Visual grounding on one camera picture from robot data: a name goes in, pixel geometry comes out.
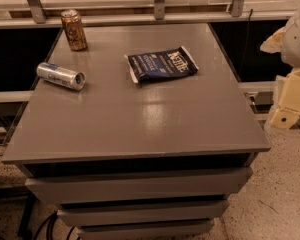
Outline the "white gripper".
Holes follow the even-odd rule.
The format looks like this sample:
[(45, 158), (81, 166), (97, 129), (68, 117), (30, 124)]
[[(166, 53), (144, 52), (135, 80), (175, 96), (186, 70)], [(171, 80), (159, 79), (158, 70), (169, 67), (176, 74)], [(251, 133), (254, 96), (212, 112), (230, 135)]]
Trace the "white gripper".
[(281, 60), (295, 67), (284, 79), (281, 95), (270, 125), (289, 129), (300, 119), (300, 7), (286, 25), (275, 31), (260, 46), (266, 53), (280, 53)]

